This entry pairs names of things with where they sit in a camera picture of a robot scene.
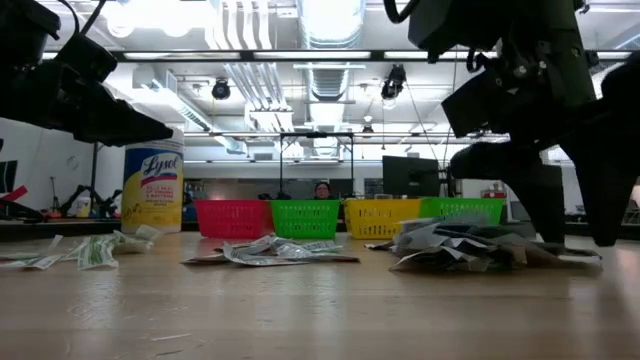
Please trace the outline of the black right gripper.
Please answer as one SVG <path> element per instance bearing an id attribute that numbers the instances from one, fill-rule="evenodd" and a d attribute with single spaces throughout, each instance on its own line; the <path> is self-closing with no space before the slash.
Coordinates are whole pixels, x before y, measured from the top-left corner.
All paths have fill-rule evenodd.
<path id="1" fill-rule="evenodd" d="M 580 44 L 504 45 L 499 131 L 534 141 L 596 99 L 587 54 Z M 640 177 L 640 115 L 614 110 L 577 114 L 559 145 L 572 160 L 591 237 L 600 247 L 618 239 L 630 195 Z M 499 180 L 517 196 L 547 243 L 565 242 L 562 171 L 511 142 L 475 143 L 450 160 L 457 179 Z"/>

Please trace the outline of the black bench device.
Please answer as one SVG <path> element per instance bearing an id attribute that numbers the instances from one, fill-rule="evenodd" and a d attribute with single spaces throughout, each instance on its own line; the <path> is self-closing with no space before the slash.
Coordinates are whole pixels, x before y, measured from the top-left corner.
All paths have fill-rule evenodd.
<path id="1" fill-rule="evenodd" d="M 40 211 L 14 201 L 0 199 L 0 220 L 22 221 L 26 224 L 36 224 L 44 222 L 45 216 Z"/>

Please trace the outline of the red plastic basket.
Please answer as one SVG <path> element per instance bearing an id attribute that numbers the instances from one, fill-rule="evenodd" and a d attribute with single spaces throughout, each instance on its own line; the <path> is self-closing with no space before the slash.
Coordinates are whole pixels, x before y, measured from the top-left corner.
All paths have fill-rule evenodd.
<path id="1" fill-rule="evenodd" d="M 269 201 L 196 200 L 195 209 L 203 237 L 255 240 L 274 232 Z"/>

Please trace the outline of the green plastic basket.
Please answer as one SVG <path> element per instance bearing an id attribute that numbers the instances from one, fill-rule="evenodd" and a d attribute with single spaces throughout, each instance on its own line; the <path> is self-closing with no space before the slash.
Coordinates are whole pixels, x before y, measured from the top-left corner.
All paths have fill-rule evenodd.
<path id="1" fill-rule="evenodd" d="M 275 234 L 292 239 L 333 239 L 340 205 L 339 200 L 273 200 Z"/>
<path id="2" fill-rule="evenodd" d="M 503 205 L 501 198 L 424 198 L 420 203 L 419 216 L 498 225 Z"/>

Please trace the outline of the black aluminium rig frame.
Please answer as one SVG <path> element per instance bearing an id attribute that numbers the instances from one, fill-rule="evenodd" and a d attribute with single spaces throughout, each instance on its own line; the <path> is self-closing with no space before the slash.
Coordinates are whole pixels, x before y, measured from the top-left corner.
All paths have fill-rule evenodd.
<path id="1" fill-rule="evenodd" d="M 504 225 L 510 229 L 517 230 L 519 233 L 530 235 L 533 233 L 532 223 L 530 222 L 509 222 Z M 121 226 L 116 221 L 97 221 L 97 222 L 51 222 L 25 224 L 22 222 L 4 222 L 0 223 L 0 242 L 14 242 L 37 239 L 53 238 L 55 235 L 63 236 L 81 236 L 111 233 L 113 230 L 120 230 Z M 182 224 L 183 232 L 199 232 L 199 226 L 196 222 L 186 222 Z M 586 223 L 565 223 L 565 235 L 569 236 L 591 236 L 591 231 Z M 619 240 L 640 241 L 640 225 L 630 224 L 621 225 L 618 231 Z"/>

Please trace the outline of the black computer monitor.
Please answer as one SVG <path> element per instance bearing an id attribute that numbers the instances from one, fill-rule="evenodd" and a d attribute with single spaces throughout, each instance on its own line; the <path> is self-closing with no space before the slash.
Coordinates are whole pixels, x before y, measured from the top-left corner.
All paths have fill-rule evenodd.
<path id="1" fill-rule="evenodd" d="M 440 170 L 437 160 L 383 156 L 383 193 L 408 197 L 438 197 Z"/>

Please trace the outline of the black distant frame post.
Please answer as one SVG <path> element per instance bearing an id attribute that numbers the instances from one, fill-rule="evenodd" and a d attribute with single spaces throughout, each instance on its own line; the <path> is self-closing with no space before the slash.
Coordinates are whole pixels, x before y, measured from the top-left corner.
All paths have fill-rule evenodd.
<path id="1" fill-rule="evenodd" d="M 96 174 L 97 174 L 97 165 L 98 165 L 98 154 L 99 154 L 99 143 L 95 142 L 93 144 L 92 151 L 92 165 L 91 165 L 91 177 L 90 177 L 90 207 L 93 207 L 94 199 L 95 199 L 95 186 L 96 186 Z"/>

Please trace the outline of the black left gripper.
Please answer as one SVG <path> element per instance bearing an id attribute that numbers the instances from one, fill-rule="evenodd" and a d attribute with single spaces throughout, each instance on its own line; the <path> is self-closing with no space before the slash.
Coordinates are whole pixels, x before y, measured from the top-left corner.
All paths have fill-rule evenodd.
<path id="1" fill-rule="evenodd" d="M 0 64 L 0 117 L 72 132 L 75 140 L 124 146 L 173 136 L 97 81 L 68 65 L 46 61 L 18 68 Z"/>

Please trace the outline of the black wall panel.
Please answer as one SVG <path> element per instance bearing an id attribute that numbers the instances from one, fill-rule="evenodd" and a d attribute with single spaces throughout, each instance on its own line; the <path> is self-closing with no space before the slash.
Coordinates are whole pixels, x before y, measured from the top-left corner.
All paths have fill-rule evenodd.
<path id="1" fill-rule="evenodd" d="M 17 166 L 17 160 L 0 161 L 0 194 L 14 190 Z"/>

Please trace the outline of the red flat object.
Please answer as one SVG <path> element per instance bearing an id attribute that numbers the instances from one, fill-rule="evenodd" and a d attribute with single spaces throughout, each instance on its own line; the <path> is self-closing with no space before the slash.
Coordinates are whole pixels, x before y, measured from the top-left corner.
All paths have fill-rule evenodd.
<path id="1" fill-rule="evenodd" d="M 21 186 L 14 191 L 0 197 L 0 204 L 13 203 L 21 197 L 25 196 L 28 190 L 25 186 Z"/>

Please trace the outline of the Lysol wipes canister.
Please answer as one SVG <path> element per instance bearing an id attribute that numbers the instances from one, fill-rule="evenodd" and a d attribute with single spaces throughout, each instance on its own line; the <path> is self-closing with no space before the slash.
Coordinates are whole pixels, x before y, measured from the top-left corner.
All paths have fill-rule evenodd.
<path id="1" fill-rule="evenodd" d="M 150 226 L 163 233 L 181 231 L 184 133 L 172 128 L 164 140 L 125 147 L 121 231 Z"/>

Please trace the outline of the yellow plastic basket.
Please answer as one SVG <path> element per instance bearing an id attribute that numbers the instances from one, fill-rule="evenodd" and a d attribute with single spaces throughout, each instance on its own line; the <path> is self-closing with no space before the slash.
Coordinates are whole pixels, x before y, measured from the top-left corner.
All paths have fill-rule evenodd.
<path id="1" fill-rule="evenodd" d="M 419 199 L 349 199 L 344 202 L 345 222 L 357 240 L 392 239 L 402 222 L 419 217 Z"/>

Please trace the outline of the silver ventilation duct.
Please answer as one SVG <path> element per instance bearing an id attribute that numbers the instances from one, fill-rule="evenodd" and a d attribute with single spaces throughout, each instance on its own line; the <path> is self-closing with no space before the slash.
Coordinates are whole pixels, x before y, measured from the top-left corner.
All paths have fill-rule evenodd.
<path id="1" fill-rule="evenodd" d="M 353 50 L 360 42 L 366 0 L 296 0 L 302 46 L 307 50 Z M 308 119 L 317 132 L 343 123 L 350 69 L 347 62 L 310 63 L 305 70 Z"/>

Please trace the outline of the black tubular stand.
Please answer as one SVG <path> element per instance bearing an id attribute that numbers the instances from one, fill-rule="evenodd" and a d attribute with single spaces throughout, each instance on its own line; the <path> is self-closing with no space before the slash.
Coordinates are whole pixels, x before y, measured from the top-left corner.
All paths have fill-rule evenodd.
<path id="1" fill-rule="evenodd" d="M 348 139 L 349 142 L 346 144 L 348 147 L 348 151 L 351 154 L 349 158 L 349 179 L 350 185 L 349 189 L 346 191 L 347 195 L 355 194 L 355 164 L 354 164 L 354 150 L 355 150 L 355 134 L 352 132 L 323 132 L 323 131 L 308 131 L 308 132 L 280 132 L 278 133 L 279 139 L 279 192 L 284 191 L 284 167 L 286 165 L 292 165 L 295 167 L 294 172 L 297 175 L 302 175 L 303 177 L 314 177 L 314 178 L 323 178 L 326 180 L 330 180 L 333 176 L 335 176 L 335 172 L 339 170 L 339 168 L 345 164 L 345 160 L 343 158 L 329 159 L 322 158 L 320 160 L 314 160 L 312 158 L 302 158 L 302 159 L 293 159 L 293 160 L 284 160 L 284 143 L 288 138 L 292 138 L 294 141 L 297 141 L 299 138 L 305 138 L 307 140 L 318 140 L 318 139 L 328 139 L 334 138 L 337 141 L 337 149 L 339 155 L 342 155 L 341 149 L 343 143 L 342 139 Z"/>

